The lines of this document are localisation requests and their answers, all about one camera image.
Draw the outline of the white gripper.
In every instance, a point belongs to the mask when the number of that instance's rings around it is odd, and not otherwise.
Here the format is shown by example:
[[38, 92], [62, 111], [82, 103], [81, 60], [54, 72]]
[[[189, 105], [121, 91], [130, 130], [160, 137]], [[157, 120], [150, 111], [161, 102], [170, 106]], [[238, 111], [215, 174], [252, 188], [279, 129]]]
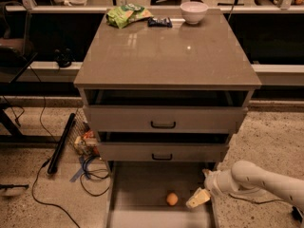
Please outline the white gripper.
[[210, 200], [211, 195], [230, 194], [237, 190], [237, 183], [233, 180], [230, 170], [210, 171], [209, 169], [203, 169], [202, 173], [205, 176], [204, 186], [209, 192], [199, 187], [186, 202], [188, 208], [196, 208], [204, 204]]

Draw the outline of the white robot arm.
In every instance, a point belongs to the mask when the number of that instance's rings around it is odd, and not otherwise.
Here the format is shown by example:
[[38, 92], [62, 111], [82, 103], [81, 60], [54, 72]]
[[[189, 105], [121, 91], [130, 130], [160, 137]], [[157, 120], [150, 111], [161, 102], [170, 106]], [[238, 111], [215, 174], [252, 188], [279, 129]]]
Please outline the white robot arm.
[[188, 208], [224, 194], [257, 196], [267, 191], [304, 210], [304, 180], [267, 171], [250, 161], [237, 161], [224, 171], [204, 169], [203, 174], [204, 188], [199, 187], [186, 202]]

